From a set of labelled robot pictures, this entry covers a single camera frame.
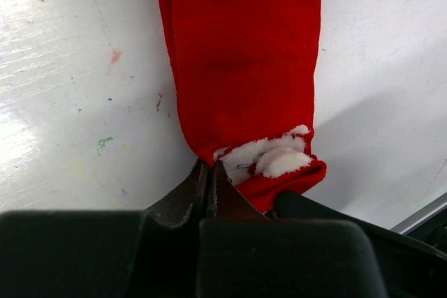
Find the red sock with white print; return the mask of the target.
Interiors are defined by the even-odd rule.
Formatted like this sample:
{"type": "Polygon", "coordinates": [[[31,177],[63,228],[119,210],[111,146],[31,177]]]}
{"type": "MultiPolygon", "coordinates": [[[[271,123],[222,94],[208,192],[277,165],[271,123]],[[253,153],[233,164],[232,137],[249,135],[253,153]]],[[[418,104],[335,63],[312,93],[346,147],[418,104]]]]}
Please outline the red sock with white print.
{"type": "Polygon", "coordinates": [[[321,0],[159,0],[191,150],[260,212],[325,177],[312,152],[321,0]]]}

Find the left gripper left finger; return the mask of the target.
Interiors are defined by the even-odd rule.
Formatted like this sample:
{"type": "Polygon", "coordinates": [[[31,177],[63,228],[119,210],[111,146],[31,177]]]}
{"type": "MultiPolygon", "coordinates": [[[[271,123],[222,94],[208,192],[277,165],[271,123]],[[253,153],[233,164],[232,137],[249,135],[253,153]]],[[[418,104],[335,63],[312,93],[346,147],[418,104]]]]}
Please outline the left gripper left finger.
{"type": "Polygon", "coordinates": [[[2,297],[193,297],[208,169],[147,209],[1,215],[2,297]]]}

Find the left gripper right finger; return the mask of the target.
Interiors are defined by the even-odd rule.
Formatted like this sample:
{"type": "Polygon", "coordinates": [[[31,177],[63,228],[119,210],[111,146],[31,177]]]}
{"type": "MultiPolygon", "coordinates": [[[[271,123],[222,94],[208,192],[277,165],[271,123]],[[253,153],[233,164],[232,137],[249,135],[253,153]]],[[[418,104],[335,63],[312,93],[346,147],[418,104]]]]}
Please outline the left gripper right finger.
{"type": "Polygon", "coordinates": [[[366,234],[349,221],[270,220],[214,166],[199,225],[200,297],[386,297],[366,234]]]}

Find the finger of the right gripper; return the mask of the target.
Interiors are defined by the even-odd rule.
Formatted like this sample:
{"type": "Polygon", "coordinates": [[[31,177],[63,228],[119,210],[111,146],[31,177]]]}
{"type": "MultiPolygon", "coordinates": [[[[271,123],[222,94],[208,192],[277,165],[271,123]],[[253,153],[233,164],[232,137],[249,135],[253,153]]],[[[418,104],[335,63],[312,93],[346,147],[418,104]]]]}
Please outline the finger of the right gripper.
{"type": "Polygon", "coordinates": [[[293,191],[281,192],[280,219],[342,220],[358,225],[373,245],[390,297],[445,297],[446,253],[422,241],[342,214],[293,191]]]}

